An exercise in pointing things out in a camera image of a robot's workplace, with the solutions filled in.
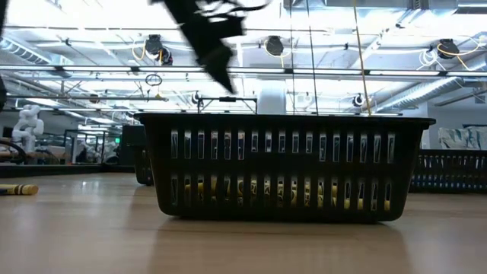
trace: yellow cable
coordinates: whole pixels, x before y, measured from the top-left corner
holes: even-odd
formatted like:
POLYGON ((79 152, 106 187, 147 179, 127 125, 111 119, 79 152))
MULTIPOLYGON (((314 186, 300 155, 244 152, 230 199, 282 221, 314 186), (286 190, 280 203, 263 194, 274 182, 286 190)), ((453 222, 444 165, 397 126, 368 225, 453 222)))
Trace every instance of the yellow cable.
POLYGON ((135 41, 134 41, 134 46, 132 47, 132 55, 134 56, 135 59, 137 60, 142 60, 144 59, 144 56, 145 56, 145 42, 144 41, 144 46, 142 47, 142 56, 138 57, 136 54, 135 54, 135 41))
POLYGON ((364 58, 362 57, 362 45, 360 43, 360 33, 358 32, 358 19, 357 19, 357 0, 353 0, 353 12, 355 16, 355 29, 357 30, 357 42, 358 42, 358 56, 360 57, 360 66, 362 70, 362 81, 364 82, 364 94, 365 101, 367 102, 368 115, 371 116, 371 105, 368 101, 367 85, 365 84, 365 70, 364 70, 364 58))

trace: white robot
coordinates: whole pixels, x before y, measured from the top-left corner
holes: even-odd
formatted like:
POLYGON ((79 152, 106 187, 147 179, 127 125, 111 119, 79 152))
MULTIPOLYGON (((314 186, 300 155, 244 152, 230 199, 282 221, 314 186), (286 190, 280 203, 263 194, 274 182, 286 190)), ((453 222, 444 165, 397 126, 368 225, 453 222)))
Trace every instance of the white robot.
POLYGON ((12 142, 21 146, 27 153, 35 150, 36 135, 44 133, 44 121, 37 118, 39 112, 39 106, 25 105, 12 131, 12 142))

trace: wooden table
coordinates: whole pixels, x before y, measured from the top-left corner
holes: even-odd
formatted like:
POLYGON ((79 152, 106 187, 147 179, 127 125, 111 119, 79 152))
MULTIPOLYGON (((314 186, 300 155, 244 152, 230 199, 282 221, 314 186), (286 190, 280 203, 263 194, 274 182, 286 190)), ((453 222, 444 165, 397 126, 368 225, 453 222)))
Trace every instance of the wooden table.
POLYGON ((2 179, 0 273, 427 273, 487 271, 487 197, 410 195, 383 225, 184 221, 133 174, 2 179))

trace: black basket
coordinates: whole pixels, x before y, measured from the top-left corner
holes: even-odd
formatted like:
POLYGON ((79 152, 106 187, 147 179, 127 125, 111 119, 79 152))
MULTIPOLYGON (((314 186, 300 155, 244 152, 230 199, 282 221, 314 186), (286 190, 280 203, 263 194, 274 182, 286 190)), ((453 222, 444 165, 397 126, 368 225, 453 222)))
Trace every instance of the black basket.
POLYGON ((487 193, 487 151, 419 151, 410 192, 487 193))
POLYGON ((161 210, 198 218, 391 221, 433 119, 137 114, 161 210))

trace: metal pole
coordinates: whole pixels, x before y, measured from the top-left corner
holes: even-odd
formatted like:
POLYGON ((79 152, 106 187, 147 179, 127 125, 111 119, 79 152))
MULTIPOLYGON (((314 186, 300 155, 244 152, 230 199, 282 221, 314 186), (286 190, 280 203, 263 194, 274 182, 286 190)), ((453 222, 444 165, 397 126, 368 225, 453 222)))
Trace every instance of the metal pole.
POLYGON ((161 100, 164 102, 169 101, 169 99, 161 97, 89 97, 89 96, 30 96, 30 95, 8 95, 8 99, 50 99, 50 100, 161 100))

